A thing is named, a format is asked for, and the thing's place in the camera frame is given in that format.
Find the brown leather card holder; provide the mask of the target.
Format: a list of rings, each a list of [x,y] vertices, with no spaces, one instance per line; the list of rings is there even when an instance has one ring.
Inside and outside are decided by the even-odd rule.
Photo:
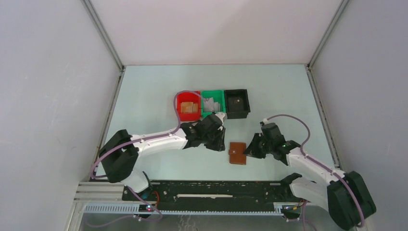
[[[233,165],[246,165],[245,142],[230,142],[229,144],[229,163]]]

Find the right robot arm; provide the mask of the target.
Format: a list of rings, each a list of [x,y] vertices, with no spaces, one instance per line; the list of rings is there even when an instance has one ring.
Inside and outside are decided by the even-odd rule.
[[[254,134],[243,154],[257,159],[270,154],[295,171],[280,187],[282,199],[292,201],[298,197],[323,208],[343,230],[364,226],[365,220],[377,212],[359,173],[320,162],[304,150],[303,143],[285,139],[275,123],[264,120],[260,124],[260,133]]]

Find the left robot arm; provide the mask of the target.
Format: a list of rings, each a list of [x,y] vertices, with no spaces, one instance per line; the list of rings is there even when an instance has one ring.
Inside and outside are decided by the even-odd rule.
[[[225,150],[226,113],[213,112],[195,122],[179,122],[173,130],[148,135],[130,135],[123,129],[100,149],[99,163],[109,183],[123,183],[140,200],[152,194],[152,184],[144,171],[137,170],[142,157],[169,150],[184,150],[204,145],[206,149]]]

